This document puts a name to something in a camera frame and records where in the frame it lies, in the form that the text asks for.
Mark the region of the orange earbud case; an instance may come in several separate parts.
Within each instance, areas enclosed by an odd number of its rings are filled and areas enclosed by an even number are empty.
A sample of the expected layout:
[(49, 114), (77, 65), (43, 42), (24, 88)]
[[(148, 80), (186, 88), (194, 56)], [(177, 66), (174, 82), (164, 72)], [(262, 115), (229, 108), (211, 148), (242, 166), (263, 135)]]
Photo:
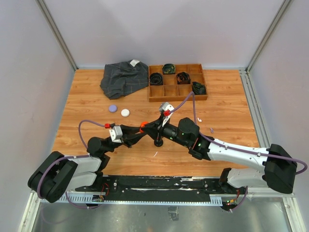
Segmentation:
[(148, 124), (148, 122), (147, 121), (144, 121), (144, 122), (142, 122), (141, 124), (140, 124), (140, 133), (144, 133), (144, 131), (143, 131), (143, 128), (145, 127), (145, 125), (147, 125)]

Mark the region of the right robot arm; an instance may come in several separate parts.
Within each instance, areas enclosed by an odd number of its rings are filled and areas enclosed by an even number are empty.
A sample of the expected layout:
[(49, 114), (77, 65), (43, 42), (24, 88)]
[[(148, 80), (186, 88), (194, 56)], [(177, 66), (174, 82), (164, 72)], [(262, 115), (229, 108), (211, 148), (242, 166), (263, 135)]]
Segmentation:
[(293, 192), (297, 163), (277, 144), (269, 148), (234, 145), (202, 135), (200, 127), (191, 119), (183, 118), (178, 126), (156, 120), (141, 126), (156, 146), (167, 138), (189, 150), (198, 160), (227, 161), (244, 165), (245, 169), (225, 168), (219, 180), (219, 189), (230, 193), (241, 187), (269, 187), (284, 194)]

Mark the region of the white earbud case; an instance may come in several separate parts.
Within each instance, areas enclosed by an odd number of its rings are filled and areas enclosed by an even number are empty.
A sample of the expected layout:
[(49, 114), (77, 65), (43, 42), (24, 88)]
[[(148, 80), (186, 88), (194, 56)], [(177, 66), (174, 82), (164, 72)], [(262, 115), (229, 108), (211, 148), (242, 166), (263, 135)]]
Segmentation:
[(130, 115), (130, 111), (128, 109), (123, 109), (121, 111), (121, 116), (122, 117), (128, 117)]

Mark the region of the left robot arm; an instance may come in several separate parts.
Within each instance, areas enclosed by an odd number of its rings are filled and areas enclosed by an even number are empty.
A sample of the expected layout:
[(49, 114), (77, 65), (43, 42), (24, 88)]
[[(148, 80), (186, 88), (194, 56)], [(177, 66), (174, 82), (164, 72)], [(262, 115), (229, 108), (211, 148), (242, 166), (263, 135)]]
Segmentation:
[(87, 154), (79, 156), (63, 155), (52, 152), (37, 168), (28, 180), (28, 187), (35, 191), (40, 199), (50, 203), (59, 200), (69, 190), (89, 187), (92, 191), (104, 186), (102, 170), (106, 168), (110, 157), (108, 152), (124, 145), (131, 148), (146, 133), (140, 127), (103, 124), (108, 129), (108, 138), (92, 137), (84, 142)]

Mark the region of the black earbud case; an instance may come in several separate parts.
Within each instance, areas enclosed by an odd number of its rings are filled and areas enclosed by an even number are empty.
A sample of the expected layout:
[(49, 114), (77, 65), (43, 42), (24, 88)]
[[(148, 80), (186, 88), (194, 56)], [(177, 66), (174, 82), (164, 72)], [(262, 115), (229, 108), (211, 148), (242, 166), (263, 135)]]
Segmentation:
[(154, 141), (154, 145), (157, 147), (161, 147), (163, 145), (163, 141)]

